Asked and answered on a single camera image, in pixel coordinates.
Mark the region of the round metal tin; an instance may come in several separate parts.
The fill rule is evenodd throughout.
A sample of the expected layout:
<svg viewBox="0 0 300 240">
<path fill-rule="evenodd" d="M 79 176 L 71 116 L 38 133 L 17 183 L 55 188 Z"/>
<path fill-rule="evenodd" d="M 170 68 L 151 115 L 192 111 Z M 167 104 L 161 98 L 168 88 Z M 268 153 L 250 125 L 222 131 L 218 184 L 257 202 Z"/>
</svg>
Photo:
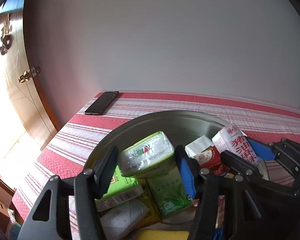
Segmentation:
<svg viewBox="0 0 300 240">
<path fill-rule="evenodd" d="M 93 168 L 95 164 L 98 166 L 98 160 L 103 158 L 110 149 L 110 146 L 117 146 L 120 150 L 124 150 L 128 146 L 137 142 L 137 140 L 143 139 L 146 135 L 150 135 L 157 131 L 163 131 L 173 146 L 179 144 L 187 144 L 191 140 L 197 139 L 199 135 L 207 135 L 211 137 L 215 135 L 217 131 L 223 128 L 228 123 L 217 117 L 209 114 L 193 112 L 193 111 L 163 111 L 157 113 L 146 114 L 130 120 L 129 122 L 122 124 L 118 128 L 110 132 L 104 137 L 95 149 L 89 155 L 87 162 L 85 163 L 84 170 Z M 229 179 L 224 183 L 225 190 L 229 192 L 221 193 L 221 182 L 219 183 L 219 194 L 230 194 L 228 199 L 228 213 L 225 213 L 225 226 L 224 237 L 225 239 L 261 239 L 260 236 L 254 232 L 257 222 L 261 220 L 253 219 L 248 221 L 248 218 L 254 218 L 252 210 L 248 205 L 248 209 L 243 215 L 239 215 L 239 204 L 242 204 L 242 200 L 239 200 L 239 196 L 235 196 L 235 189 L 231 191 L 231 186 L 238 186 L 240 183 L 235 182 L 235 179 Z M 237 208 L 235 210 L 235 200 L 238 200 Z M 99 221 L 98 214 L 93 214 L 88 210 L 87 215 L 83 215 L 83 211 L 79 210 L 82 214 L 79 214 L 78 227 L 79 235 L 81 239 L 107 239 L 104 235 L 103 228 Z M 194 219 L 196 211 L 194 207 L 185 207 L 174 213 L 168 215 L 165 220 L 172 220 L 172 225 L 163 225 L 161 223 L 149 224 L 150 227 L 163 228 L 163 230 L 189 230 L 191 227 L 190 219 Z"/>
</svg>

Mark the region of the white red snack pack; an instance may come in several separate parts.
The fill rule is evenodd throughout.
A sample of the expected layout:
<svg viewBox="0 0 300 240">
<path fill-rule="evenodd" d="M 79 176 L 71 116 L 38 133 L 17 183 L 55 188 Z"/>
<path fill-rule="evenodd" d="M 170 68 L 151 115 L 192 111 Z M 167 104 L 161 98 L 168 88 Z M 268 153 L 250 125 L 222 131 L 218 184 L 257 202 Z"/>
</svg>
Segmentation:
<svg viewBox="0 0 300 240">
<path fill-rule="evenodd" d="M 255 151 L 235 124 L 223 127 L 214 135 L 212 142 L 219 153 L 228 150 L 254 166 L 260 164 Z"/>
</svg>

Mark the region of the red foil snack pack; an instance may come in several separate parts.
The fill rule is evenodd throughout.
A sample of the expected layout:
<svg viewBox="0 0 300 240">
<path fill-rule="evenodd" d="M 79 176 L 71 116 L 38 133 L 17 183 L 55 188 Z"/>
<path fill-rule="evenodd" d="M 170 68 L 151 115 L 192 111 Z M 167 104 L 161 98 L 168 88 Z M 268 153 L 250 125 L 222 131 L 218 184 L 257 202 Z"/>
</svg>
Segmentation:
<svg viewBox="0 0 300 240">
<path fill-rule="evenodd" d="M 230 168 L 222 163 L 221 155 L 215 146 L 209 146 L 192 159 L 196 160 L 201 168 L 209 169 L 214 175 L 221 176 L 230 172 Z"/>
</svg>

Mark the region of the small green tissue pack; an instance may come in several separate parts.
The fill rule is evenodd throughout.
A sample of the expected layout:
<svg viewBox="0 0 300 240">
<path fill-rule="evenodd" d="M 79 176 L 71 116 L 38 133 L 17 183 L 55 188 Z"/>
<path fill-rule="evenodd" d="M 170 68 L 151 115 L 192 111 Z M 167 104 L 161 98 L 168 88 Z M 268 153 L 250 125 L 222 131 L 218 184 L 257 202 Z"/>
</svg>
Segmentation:
<svg viewBox="0 0 300 240">
<path fill-rule="evenodd" d="M 117 164 L 124 177 L 155 178 L 176 166 L 174 147 L 164 132 L 157 131 L 119 153 Z"/>
</svg>

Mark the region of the wooden door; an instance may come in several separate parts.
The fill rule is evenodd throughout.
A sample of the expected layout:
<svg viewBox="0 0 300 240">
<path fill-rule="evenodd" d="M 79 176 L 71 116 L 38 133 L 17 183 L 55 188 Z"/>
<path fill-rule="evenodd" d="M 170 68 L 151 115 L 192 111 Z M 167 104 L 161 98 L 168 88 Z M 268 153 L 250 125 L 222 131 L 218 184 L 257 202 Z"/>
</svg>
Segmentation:
<svg viewBox="0 0 300 240">
<path fill-rule="evenodd" d="M 31 48 L 30 0 L 5 0 L 0 13 L 0 65 L 12 105 L 25 130 L 43 150 L 60 125 L 39 80 Z"/>
</svg>

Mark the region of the green aloe tissue pack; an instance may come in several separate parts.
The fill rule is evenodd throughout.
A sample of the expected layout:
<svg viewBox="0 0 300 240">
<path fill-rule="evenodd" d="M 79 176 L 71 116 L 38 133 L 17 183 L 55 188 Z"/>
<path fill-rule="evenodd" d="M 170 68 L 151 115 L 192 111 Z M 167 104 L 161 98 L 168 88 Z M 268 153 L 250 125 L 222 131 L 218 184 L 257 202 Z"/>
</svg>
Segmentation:
<svg viewBox="0 0 300 240">
<path fill-rule="evenodd" d="M 192 204 L 177 167 L 166 175 L 146 181 L 162 217 L 179 212 Z"/>
</svg>

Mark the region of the white blue pack in tin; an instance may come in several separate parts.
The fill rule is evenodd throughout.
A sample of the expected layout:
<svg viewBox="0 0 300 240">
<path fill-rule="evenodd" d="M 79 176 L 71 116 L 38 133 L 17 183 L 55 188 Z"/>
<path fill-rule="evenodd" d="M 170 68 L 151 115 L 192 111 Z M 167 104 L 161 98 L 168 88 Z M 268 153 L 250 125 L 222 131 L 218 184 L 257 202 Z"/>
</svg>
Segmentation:
<svg viewBox="0 0 300 240">
<path fill-rule="evenodd" d="M 197 138 L 195 141 L 189 143 L 185 146 L 185 151 L 189 157 L 194 157 L 195 155 L 198 155 L 202 153 L 204 150 L 209 148 L 210 146 L 213 146 L 213 142 L 211 139 L 206 137 L 205 135 Z"/>
</svg>

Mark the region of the red white striped bedspread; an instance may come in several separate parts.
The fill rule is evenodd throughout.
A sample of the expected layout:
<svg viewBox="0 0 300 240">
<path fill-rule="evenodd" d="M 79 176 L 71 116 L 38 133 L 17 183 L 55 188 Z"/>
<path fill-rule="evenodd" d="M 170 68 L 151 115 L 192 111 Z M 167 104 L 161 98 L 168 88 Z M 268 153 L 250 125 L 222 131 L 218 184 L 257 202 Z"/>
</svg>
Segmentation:
<svg viewBox="0 0 300 240">
<path fill-rule="evenodd" d="M 26 217 L 53 174 L 78 174 L 95 146 L 113 129 L 147 113 L 166 110 L 202 111 L 235 123 L 252 138 L 270 142 L 282 137 L 300 143 L 300 110 L 238 96 L 211 96 L 161 92 L 124 92 L 104 116 L 75 114 L 43 150 L 13 197 Z"/>
</svg>

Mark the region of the white paper pack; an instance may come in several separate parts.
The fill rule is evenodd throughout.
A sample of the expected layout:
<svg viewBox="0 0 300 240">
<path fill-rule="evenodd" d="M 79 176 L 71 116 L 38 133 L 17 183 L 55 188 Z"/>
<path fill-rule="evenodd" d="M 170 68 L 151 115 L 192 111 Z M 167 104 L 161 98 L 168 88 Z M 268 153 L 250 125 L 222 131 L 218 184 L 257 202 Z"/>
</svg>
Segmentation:
<svg viewBox="0 0 300 240">
<path fill-rule="evenodd" d="M 127 236 L 148 211 L 148 207 L 137 199 L 110 209 L 100 218 L 106 239 L 121 239 Z"/>
</svg>

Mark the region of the large green tissue pack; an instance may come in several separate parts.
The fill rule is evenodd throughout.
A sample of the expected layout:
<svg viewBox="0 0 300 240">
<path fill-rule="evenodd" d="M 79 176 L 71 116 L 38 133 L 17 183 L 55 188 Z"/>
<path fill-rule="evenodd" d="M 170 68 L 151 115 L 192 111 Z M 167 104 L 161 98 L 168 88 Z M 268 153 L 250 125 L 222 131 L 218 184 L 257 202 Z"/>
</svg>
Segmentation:
<svg viewBox="0 0 300 240">
<path fill-rule="evenodd" d="M 136 178 L 124 177 L 117 166 L 110 181 L 109 189 L 101 199 L 96 199 L 98 212 L 111 209 L 121 203 L 140 196 L 143 187 Z"/>
</svg>

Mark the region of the black smartphone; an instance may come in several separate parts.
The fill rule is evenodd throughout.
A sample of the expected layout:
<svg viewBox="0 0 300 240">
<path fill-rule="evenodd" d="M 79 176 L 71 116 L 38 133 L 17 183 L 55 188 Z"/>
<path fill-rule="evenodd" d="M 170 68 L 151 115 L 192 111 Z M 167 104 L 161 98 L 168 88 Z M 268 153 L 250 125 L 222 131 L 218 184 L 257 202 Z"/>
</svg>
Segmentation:
<svg viewBox="0 0 300 240">
<path fill-rule="evenodd" d="M 85 115 L 102 115 L 108 106 L 119 95 L 119 91 L 107 91 L 102 93 L 85 111 Z"/>
</svg>

